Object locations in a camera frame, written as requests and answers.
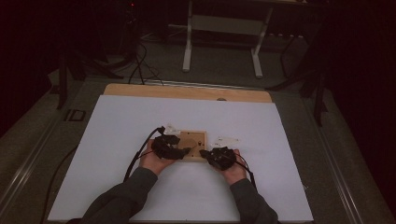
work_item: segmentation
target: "hand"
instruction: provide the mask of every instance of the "hand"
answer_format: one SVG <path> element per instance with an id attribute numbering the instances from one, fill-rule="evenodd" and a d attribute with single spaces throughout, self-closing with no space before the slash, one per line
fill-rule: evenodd
<path id="1" fill-rule="evenodd" d="M 174 163 L 174 160 L 160 159 L 152 151 L 151 144 L 154 140 L 148 140 L 148 147 L 142 152 L 142 155 L 148 153 L 140 158 L 139 166 L 143 168 L 150 169 L 154 174 L 159 175 L 163 169 L 168 165 Z"/>
<path id="2" fill-rule="evenodd" d="M 236 160 L 241 164 L 245 165 L 245 162 L 242 161 L 241 157 L 238 156 L 240 155 L 239 149 L 234 149 L 233 152 L 236 154 Z M 225 181 L 229 185 L 232 185 L 233 183 L 241 179 L 247 178 L 247 171 L 242 166 L 236 163 L 234 163 L 233 166 L 228 168 L 227 170 L 218 170 L 218 172 L 224 176 Z"/>

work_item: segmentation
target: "table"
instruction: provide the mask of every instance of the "table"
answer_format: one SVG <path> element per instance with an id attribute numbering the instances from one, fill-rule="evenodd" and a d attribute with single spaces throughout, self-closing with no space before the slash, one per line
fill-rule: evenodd
<path id="1" fill-rule="evenodd" d="M 258 191 L 280 220 L 312 220 L 280 117 L 271 102 L 265 91 L 110 84 L 92 113 L 49 220 L 81 217 L 100 193 L 121 182 L 152 128 L 168 121 L 180 129 L 205 130 L 209 143 L 218 135 L 238 136 L 241 153 L 255 172 Z M 235 222 L 238 218 L 222 176 L 205 162 L 180 161 L 161 173 L 145 208 L 133 220 Z"/>
<path id="2" fill-rule="evenodd" d="M 191 33 L 192 30 L 203 30 L 212 32 L 222 32 L 228 34 L 255 35 L 258 37 L 257 44 L 251 49 L 254 72 L 256 78 L 262 78 L 262 67 L 259 59 L 259 52 L 262 47 L 268 24 L 271 20 L 275 7 L 326 7 L 327 4 L 298 2 L 296 0 L 251 0 L 241 1 L 243 4 L 258 3 L 263 7 L 263 13 L 266 15 L 263 21 L 242 20 L 235 18 L 224 18 L 216 16 L 197 15 L 192 11 L 193 0 L 189 2 L 188 20 L 187 20 L 187 43 L 184 52 L 183 71 L 189 72 L 191 67 Z"/>

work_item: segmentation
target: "black device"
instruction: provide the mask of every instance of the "black device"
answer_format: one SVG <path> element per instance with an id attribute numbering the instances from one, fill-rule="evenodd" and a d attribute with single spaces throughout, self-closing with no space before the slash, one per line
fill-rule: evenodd
<path id="1" fill-rule="evenodd" d="M 134 163 L 140 159 L 140 157 L 145 156 L 146 154 L 142 154 L 142 151 L 145 147 L 145 145 L 148 143 L 150 137 L 154 135 L 156 132 L 159 132 L 161 136 L 158 136 L 154 138 L 154 142 L 151 144 L 152 151 L 161 159 L 168 159 L 168 160 L 181 160 L 184 158 L 185 155 L 189 154 L 191 148 L 186 147 L 183 149 L 178 149 L 175 147 L 175 145 L 178 144 L 180 141 L 180 138 L 178 138 L 175 135 L 166 135 L 163 132 L 165 131 L 165 128 L 162 126 L 161 128 L 156 128 L 154 131 L 151 132 L 151 134 L 148 135 L 146 138 L 145 143 L 142 145 L 142 147 L 136 152 L 134 155 L 134 158 L 131 161 L 131 164 L 129 165 L 125 177 L 123 178 L 123 182 L 125 182 L 128 177 L 131 174 L 132 168 L 134 167 Z"/>
<path id="2" fill-rule="evenodd" d="M 180 138 L 175 135 L 165 135 L 163 131 L 164 127 L 161 127 L 159 130 L 161 136 L 154 138 L 154 142 L 151 145 L 152 150 L 160 159 L 182 160 L 185 155 L 189 154 L 190 147 L 176 148 Z"/>
<path id="3" fill-rule="evenodd" d="M 214 147 L 211 151 L 200 150 L 201 157 L 221 171 L 232 167 L 236 162 L 236 156 L 232 149 L 227 147 Z"/>
<path id="4" fill-rule="evenodd" d="M 234 163 L 242 166 L 242 168 L 248 172 L 251 184 L 257 189 L 254 174 L 248 169 L 248 163 L 240 155 L 235 154 L 232 149 L 227 147 L 214 147 L 211 151 L 200 150 L 199 152 L 201 157 L 206 159 L 210 165 L 221 171 L 229 169 Z M 240 157 L 245 162 L 245 165 L 237 161 L 236 156 Z"/>

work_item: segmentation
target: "wooden edge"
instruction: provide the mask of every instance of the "wooden edge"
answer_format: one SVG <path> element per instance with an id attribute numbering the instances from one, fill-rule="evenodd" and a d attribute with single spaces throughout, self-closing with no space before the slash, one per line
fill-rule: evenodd
<path id="1" fill-rule="evenodd" d="M 267 91 L 245 91 L 200 87 L 108 84 L 104 95 L 162 97 L 192 100 L 225 100 L 233 102 L 272 103 Z"/>

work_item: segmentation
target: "white stand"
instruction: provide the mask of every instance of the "white stand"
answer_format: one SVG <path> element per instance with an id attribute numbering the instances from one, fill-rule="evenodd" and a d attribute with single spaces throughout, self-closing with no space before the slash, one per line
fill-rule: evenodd
<path id="1" fill-rule="evenodd" d="M 262 41 L 267 31 L 268 22 L 271 19 L 273 9 L 267 11 L 265 21 L 239 20 L 231 18 L 220 18 L 210 16 L 192 15 L 192 0 L 189 3 L 189 18 L 187 21 L 187 44 L 184 52 L 183 72 L 190 71 L 191 65 L 191 32 L 194 30 L 205 30 L 212 32 L 223 32 L 240 35 L 257 35 L 259 41 L 254 49 L 251 50 L 254 72 L 256 78 L 262 78 L 262 67 L 260 65 L 259 52 Z"/>

